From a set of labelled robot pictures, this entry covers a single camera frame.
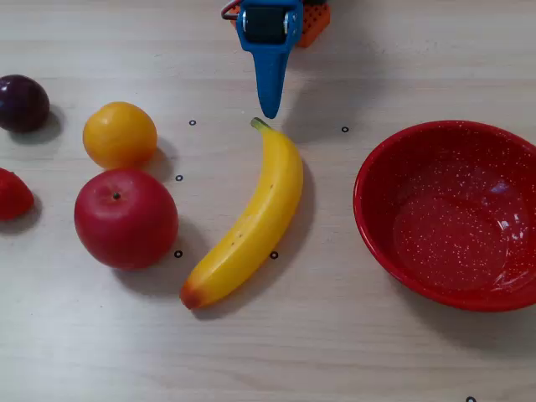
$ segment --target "wooden table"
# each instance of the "wooden table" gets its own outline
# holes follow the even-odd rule
[[[193,315],[178,290],[260,171],[253,63],[223,4],[0,0],[0,75],[34,77],[54,104],[40,133],[0,135],[0,166],[39,198],[0,226],[0,400],[533,401],[536,309],[460,312],[405,290],[360,239],[352,189],[373,147],[421,121],[536,142],[536,2],[333,0],[332,25],[291,57],[273,122],[307,166],[280,257]],[[95,262],[73,225],[100,171],[83,126],[118,100],[157,123],[149,169],[182,220],[183,258],[128,276]]]

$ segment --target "yellow banana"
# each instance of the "yellow banana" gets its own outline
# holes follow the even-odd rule
[[[263,138],[257,189],[233,229],[186,280],[181,300],[189,309],[215,303],[242,285],[274,250],[300,201],[303,162],[296,146],[260,119],[251,125]]]

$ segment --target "apple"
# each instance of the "apple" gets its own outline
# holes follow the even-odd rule
[[[115,169],[92,178],[75,204],[76,233],[102,264],[136,271],[158,262],[178,235],[177,207],[155,178]]]

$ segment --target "bowl rim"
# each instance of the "bowl rim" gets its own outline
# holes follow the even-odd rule
[[[372,253],[374,258],[380,265],[392,275],[395,279],[401,282],[403,285],[410,288],[412,291],[419,293],[420,295],[429,298],[440,304],[444,304],[450,307],[460,308],[462,310],[469,310],[474,312],[507,312],[512,310],[518,310],[520,308],[528,307],[536,303],[536,292],[526,297],[516,299],[514,301],[506,302],[493,302],[493,301],[471,301],[462,300],[459,297],[449,296],[439,293],[425,285],[420,281],[413,279],[405,274],[405,271],[393,264],[389,257],[380,251],[380,248],[373,240],[369,228],[365,224],[365,218],[363,210],[361,208],[361,196],[363,193],[363,186],[369,175],[370,167],[376,162],[378,157],[388,148],[393,146],[399,140],[411,137],[420,131],[427,131],[430,129],[437,130],[438,124],[441,124],[442,128],[450,128],[453,126],[459,127],[460,124],[469,126],[474,129],[484,129],[485,132],[497,136],[507,138],[509,141],[523,147],[528,152],[536,154],[536,147],[530,142],[522,139],[521,137],[512,134],[510,131],[503,130],[495,126],[479,123],[475,121],[464,120],[443,120],[443,121],[429,121],[426,123],[420,123],[415,126],[405,128],[402,131],[398,131],[392,136],[383,140],[365,159],[363,165],[359,169],[358,176],[356,177],[353,187],[353,214],[356,220],[356,224],[359,229],[359,233],[363,238],[364,243],[367,245],[368,250]]]

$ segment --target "dark purple plum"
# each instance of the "dark purple plum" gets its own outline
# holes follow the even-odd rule
[[[49,112],[49,97],[40,84],[23,75],[0,78],[1,128],[13,132],[37,130]]]

